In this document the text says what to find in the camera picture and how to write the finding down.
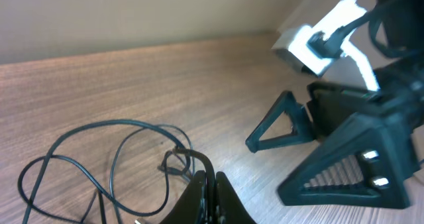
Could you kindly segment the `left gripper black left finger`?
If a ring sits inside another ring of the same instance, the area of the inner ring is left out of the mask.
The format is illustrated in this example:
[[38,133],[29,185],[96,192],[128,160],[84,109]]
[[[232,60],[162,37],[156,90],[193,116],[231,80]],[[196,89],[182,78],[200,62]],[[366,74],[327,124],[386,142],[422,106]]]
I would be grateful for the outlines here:
[[160,224],[198,224],[205,216],[206,173],[197,171],[174,208]]

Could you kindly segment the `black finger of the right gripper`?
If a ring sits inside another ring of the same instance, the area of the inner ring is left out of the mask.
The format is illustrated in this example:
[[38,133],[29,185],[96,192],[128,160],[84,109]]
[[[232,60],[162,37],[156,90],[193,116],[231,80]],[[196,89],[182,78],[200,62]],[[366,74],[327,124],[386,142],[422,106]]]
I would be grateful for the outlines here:
[[355,113],[277,189],[286,206],[353,205],[405,209],[404,181],[418,171],[411,129],[400,115]]
[[283,91],[245,141],[248,149],[280,148],[311,142],[315,133],[306,108],[290,91]]

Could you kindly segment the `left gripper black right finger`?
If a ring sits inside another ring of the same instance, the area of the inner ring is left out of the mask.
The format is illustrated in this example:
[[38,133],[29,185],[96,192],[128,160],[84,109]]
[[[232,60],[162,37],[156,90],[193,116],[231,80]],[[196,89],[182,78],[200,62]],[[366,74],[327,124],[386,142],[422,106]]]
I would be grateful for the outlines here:
[[218,224],[256,224],[224,172],[216,173],[215,216]]

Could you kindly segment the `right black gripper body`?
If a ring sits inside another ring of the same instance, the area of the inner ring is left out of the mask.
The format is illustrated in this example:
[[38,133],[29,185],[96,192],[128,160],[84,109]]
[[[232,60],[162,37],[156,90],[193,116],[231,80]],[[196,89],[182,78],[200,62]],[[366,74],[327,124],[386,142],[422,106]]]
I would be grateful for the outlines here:
[[423,125],[423,62],[400,61],[374,70],[379,91],[349,85],[313,82],[307,86],[317,140],[326,139],[354,113],[371,117],[399,113],[416,129]]

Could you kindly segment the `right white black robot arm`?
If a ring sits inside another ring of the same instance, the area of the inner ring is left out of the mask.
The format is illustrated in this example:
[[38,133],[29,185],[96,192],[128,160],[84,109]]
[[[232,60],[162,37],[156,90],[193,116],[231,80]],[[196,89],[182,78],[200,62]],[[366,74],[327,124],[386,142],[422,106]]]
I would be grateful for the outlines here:
[[273,51],[316,77],[306,105],[282,92],[246,140],[251,152],[319,142],[279,185],[282,203],[408,207],[404,182],[423,165],[412,137],[423,125],[423,0],[376,0],[368,12],[339,3]]

